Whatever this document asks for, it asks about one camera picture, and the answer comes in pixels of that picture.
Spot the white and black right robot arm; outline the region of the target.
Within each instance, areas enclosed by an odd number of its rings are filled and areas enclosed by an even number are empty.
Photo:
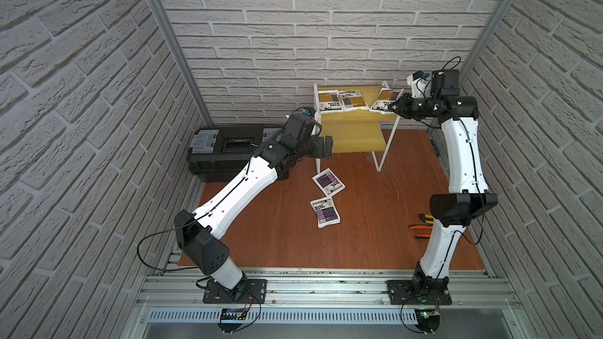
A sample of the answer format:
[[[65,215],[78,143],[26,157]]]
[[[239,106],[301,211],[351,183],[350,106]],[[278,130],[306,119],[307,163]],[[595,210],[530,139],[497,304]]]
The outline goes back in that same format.
[[[411,92],[404,93],[389,110],[404,119],[436,119],[448,153],[448,193],[430,198],[433,229],[408,292],[415,298],[443,294],[458,242],[466,228],[494,208],[497,194],[490,191],[481,168],[478,147],[479,110],[474,97],[463,96],[459,71],[417,71],[407,78]]]

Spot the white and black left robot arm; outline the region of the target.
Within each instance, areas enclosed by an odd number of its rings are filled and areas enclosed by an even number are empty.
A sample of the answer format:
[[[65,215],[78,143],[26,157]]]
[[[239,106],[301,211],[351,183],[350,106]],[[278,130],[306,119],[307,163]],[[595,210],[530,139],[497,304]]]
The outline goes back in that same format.
[[[251,153],[243,169],[216,196],[189,213],[181,210],[173,232],[177,244],[196,268],[229,293],[244,293],[247,278],[221,241],[230,225],[265,188],[285,180],[289,170],[305,158],[331,157],[332,137],[322,137],[316,111],[295,109],[283,127]]]

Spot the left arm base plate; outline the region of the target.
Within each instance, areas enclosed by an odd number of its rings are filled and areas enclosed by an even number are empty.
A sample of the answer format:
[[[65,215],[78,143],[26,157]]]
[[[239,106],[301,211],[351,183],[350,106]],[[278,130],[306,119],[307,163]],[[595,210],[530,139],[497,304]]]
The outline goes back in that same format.
[[[246,304],[265,302],[266,279],[245,279],[232,289],[227,289],[213,279],[204,287],[204,304]]]

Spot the aluminium rail frame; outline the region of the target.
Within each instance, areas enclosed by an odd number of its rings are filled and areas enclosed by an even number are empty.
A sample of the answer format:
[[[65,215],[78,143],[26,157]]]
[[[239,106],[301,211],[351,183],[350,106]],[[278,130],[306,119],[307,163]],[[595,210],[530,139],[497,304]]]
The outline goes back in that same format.
[[[415,310],[436,310],[441,324],[451,321],[453,309],[478,314],[502,314],[503,328],[513,338],[534,338],[535,331],[506,279],[484,271],[453,271],[448,290],[452,305],[402,304],[389,301],[388,280],[411,280],[409,270],[247,268],[248,279],[266,279],[263,304],[204,304],[209,279],[192,270],[149,276],[143,282],[123,338],[141,338],[152,323],[218,324],[222,309],[248,310],[247,324],[378,324],[416,329]]]

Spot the yellow utility knife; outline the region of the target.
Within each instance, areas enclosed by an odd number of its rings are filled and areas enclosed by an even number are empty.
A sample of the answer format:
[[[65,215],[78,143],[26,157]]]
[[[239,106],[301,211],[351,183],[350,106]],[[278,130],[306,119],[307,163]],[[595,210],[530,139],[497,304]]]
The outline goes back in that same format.
[[[433,217],[431,215],[420,213],[419,219],[426,224],[433,224]]]

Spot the purple coffee bag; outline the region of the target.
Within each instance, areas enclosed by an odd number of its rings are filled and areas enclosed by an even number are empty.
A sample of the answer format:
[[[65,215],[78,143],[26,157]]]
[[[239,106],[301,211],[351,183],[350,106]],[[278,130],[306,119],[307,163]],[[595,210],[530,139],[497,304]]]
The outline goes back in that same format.
[[[344,183],[327,168],[315,175],[312,180],[327,197],[332,197],[345,189]]]
[[[331,197],[324,197],[310,202],[312,210],[317,215],[317,227],[323,229],[327,226],[339,224],[341,218],[337,211],[334,200]]]

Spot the orange handled pliers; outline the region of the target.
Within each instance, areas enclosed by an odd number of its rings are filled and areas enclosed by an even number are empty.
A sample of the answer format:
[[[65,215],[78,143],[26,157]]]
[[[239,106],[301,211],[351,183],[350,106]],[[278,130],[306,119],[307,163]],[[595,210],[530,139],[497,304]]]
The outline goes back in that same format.
[[[408,229],[415,234],[416,239],[429,239],[433,231],[432,224],[413,224]]]

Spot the black plastic toolbox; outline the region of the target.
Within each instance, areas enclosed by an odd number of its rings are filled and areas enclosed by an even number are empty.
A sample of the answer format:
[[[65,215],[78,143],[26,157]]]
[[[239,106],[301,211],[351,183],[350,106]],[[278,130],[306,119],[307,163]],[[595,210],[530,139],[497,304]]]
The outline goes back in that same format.
[[[257,174],[260,166],[250,158],[276,131],[276,127],[262,125],[201,129],[188,149],[188,170],[205,183],[229,182],[240,173]]]

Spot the white frame wooden two-tier shelf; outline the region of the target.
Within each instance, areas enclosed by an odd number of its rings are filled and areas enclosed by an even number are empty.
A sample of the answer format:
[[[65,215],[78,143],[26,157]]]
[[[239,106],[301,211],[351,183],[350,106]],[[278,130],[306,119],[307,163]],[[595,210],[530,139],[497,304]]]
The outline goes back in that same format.
[[[365,103],[375,103],[383,88],[389,88],[386,80],[378,86],[318,86],[313,85],[316,120],[322,125],[322,134],[331,136],[334,141],[332,152],[366,153],[370,152],[377,171],[381,171],[400,122],[395,114],[379,113],[370,110],[328,112],[320,109],[320,94],[337,90],[341,92],[358,91]]]

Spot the purple coffee bag lower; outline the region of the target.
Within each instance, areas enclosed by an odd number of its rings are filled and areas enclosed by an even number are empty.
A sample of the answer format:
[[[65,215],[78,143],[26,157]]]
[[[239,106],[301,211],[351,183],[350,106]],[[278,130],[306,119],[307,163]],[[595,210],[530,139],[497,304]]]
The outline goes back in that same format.
[[[310,202],[312,210],[317,215],[317,227],[323,229],[327,226],[339,224],[341,218],[337,211],[334,200],[331,197],[324,197]]]

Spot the left controller board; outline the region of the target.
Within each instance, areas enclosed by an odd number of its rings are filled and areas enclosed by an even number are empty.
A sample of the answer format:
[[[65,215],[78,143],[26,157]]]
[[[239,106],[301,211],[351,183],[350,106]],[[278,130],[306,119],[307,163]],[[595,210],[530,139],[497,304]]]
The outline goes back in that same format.
[[[223,334],[232,334],[243,328],[247,320],[248,310],[240,309],[222,309],[219,317],[218,327]]]

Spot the controller board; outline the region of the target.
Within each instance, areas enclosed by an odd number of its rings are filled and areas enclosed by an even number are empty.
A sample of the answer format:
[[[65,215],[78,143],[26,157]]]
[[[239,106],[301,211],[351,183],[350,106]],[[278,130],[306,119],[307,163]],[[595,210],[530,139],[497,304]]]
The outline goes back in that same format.
[[[222,309],[219,317],[218,327],[223,334],[232,334],[243,328],[247,320],[248,310],[240,309]]]
[[[415,310],[416,329],[422,333],[435,334],[441,323],[441,315],[436,310]]]

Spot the right controller board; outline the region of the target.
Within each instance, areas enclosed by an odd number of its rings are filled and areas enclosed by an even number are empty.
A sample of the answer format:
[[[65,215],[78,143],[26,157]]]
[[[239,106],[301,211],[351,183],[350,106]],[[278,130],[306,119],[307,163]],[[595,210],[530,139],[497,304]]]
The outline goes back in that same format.
[[[422,333],[435,334],[441,323],[441,315],[436,310],[415,310],[416,329]]]

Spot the purple coffee bag upper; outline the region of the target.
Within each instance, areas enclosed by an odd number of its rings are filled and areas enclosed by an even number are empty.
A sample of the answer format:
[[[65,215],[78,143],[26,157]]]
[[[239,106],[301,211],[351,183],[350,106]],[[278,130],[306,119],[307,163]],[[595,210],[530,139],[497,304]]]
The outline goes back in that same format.
[[[327,197],[332,197],[345,189],[344,183],[327,168],[315,175],[312,180]]]

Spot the yellow coffee bag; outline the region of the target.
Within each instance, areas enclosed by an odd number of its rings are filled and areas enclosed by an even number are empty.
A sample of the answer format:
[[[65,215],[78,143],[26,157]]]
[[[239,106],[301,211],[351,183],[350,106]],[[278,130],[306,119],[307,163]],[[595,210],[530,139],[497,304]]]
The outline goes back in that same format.
[[[381,88],[376,101],[369,108],[369,111],[383,115],[391,114],[392,110],[389,106],[399,98],[402,92],[402,89]]]
[[[342,105],[342,110],[345,112],[363,110],[367,111],[369,106],[364,100],[360,90],[354,91],[339,91],[339,97]]]
[[[321,113],[343,112],[338,90],[325,90],[318,92],[318,108]]]

